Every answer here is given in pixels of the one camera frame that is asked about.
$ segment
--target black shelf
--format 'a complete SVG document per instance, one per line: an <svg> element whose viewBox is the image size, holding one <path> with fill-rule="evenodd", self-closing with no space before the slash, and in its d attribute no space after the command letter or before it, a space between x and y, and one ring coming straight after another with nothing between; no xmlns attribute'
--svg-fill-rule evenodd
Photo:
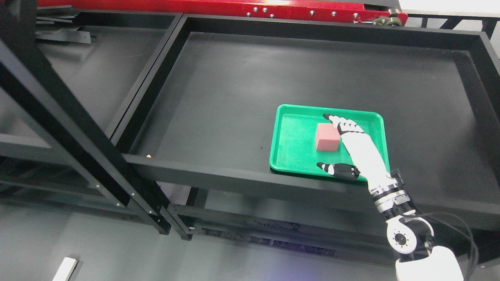
<svg viewBox="0 0 500 281"><path fill-rule="evenodd" d="M281 104L373 111L422 209L500 224L499 64L484 34L184 15L167 45L117 129L143 176L372 212L364 185L279 174L268 159Z"/></svg>

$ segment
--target gray floor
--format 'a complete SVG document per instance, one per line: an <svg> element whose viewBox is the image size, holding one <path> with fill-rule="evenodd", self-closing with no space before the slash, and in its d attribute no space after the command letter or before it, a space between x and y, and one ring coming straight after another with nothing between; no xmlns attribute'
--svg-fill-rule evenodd
<svg viewBox="0 0 500 281"><path fill-rule="evenodd" d="M430 19L438 28L444 20ZM407 26L419 27L419 19ZM465 21L457 29L481 29ZM500 27L492 43L500 54ZM64 257L79 260L71 281L396 280L393 268L220 238L182 241L148 225L45 207L0 205L0 280L51 280ZM472 280L500 280L500 265Z"/></svg>

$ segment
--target robotic arm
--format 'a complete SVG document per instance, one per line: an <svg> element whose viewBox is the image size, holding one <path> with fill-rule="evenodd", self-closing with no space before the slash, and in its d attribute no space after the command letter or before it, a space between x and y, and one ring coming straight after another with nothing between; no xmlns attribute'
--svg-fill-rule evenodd
<svg viewBox="0 0 500 281"><path fill-rule="evenodd" d="M464 278L453 252L443 246L434 246L434 230L422 217L417 217L415 207L403 189L399 171L390 174L372 139L354 121L331 114L324 114L338 130L342 143L355 166L327 164L317 166L332 176L357 179L363 176L368 182L368 192L375 206L387 223L387 240L400 254L396 261L399 281L450 280ZM426 251L426 256L416 255Z"/></svg>

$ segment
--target red metal panel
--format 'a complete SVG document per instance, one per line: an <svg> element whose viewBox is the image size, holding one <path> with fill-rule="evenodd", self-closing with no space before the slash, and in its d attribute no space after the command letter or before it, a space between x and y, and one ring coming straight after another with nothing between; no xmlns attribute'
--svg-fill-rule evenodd
<svg viewBox="0 0 500 281"><path fill-rule="evenodd" d="M77 9L178 12L353 23L388 17L389 12L365 9L362 3L313 0L38 0L38 6L73 5ZM403 25L406 13L398 16Z"/></svg>

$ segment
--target pink foam cube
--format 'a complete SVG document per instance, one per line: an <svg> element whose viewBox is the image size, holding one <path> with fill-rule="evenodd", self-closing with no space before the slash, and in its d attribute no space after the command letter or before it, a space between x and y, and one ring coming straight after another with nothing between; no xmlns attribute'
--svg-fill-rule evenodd
<svg viewBox="0 0 500 281"><path fill-rule="evenodd" d="M337 151L341 135L332 123L318 123L316 128L316 150Z"/></svg>

